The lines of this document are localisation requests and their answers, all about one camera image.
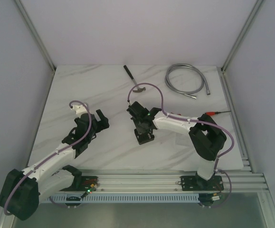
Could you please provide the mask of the black fuse box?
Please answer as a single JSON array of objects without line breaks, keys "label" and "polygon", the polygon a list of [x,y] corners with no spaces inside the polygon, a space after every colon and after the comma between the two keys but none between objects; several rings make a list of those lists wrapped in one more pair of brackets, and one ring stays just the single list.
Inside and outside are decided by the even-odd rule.
[{"label": "black fuse box", "polygon": [[134,130],[134,134],[139,145],[151,142],[154,140],[153,130],[149,130],[145,133],[138,133],[137,129]]}]

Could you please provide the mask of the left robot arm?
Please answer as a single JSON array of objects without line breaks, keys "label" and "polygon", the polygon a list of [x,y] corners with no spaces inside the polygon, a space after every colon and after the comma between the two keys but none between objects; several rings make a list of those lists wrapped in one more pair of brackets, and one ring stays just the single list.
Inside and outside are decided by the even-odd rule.
[{"label": "left robot arm", "polygon": [[20,220],[27,220],[38,205],[61,190],[83,189],[82,172],[70,163],[78,158],[97,133],[109,128],[108,118],[76,110],[76,127],[46,158],[21,171],[11,170],[0,192],[0,207]]}]

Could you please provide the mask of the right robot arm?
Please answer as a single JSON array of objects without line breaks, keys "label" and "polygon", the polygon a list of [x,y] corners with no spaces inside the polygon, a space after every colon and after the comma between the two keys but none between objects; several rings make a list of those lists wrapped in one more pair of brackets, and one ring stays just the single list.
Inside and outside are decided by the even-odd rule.
[{"label": "right robot arm", "polygon": [[165,114],[160,108],[148,110],[138,102],[129,105],[127,112],[135,125],[134,134],[140,145],[154,140],[154,130],[168,130],[188,136],[200,157],[196,185],[202,190],[211,186],[215,162],[227,137],[216,127],[216,123],[209,115],[203,114],[200,118],[192,118]]}]

